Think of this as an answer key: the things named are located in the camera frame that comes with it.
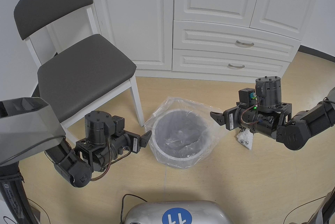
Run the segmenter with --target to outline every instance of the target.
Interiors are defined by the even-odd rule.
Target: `silver drawer pull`
[[[245,65],[242,65],[242,66],[234,66],[232,64],[228,64],[229,67],[233,67],[233,68],[238,68],[238,69],[242,69],[242,68],[245,68]]]
[[[251,44],[243,43],[243,42],[240,42],[239,40],[237,40],[236,43],[239,45],[244,45],[244,46],[254,46],[255,45],[254,43],[251,43]]]

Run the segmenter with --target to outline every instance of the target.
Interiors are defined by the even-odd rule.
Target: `drawer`
[[[292,61],[300,41],[283,35],[241,26],[174,21],[173,48],[227,52]]]
[[[174,49],[173,71],[229,74],[237,76],[263,77],[282,76],[287,61],[247,56],[240,54]]]

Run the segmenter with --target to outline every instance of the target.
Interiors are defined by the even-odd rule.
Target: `white logo symbol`
[[[171,215],[167,215],[168,219],[169,219],[169,224],[176,224],[176,222],[172,222],[171,219]],[[186,220],[182,220],[182,214],[178,213],[178,218],[179,218],[179,224],[184,224],[186,222]]]

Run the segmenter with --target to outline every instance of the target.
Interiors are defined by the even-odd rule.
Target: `blue sticker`
[[[175,207],[167,210],[162,217],[163,224],[191,224],[192,215],[186,209]]]

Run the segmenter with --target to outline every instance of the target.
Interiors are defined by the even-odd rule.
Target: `wooden floor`
[[[238,90],[254,86],[145,77],[138,77],[137,84],[145,120],[168,96],[225,110],[235,106]],[[282,78],[282,100],[293,104],[295,114],[314,107],[334,86],[335,63],[298,52]],[[144,133],[129,91],[100,110],[125,117],[126,130]],[[70,131],[84,138],[83,119]],[[235,224],[280,224],[293,208],[333,189],[334,133],[335,128],[326,130],[299,151],[289,151],[283,144],[255,134],[253,148],[248,150],[236,141],[234,130],[207,159],[186,170],[158,163],[147,147],[114,164],[103,179],[85,188],[74,188],[66,182],[44,153],[23,160],[20,169],[28,198],[48,212],[52,224],[119,224],[125,193],[140,195],[148,201],[211,200],[220,204]],[[139,202],[127,198],[125,212]],[[308,221],[319,204],[317,201],[299,208],[285,223]]]

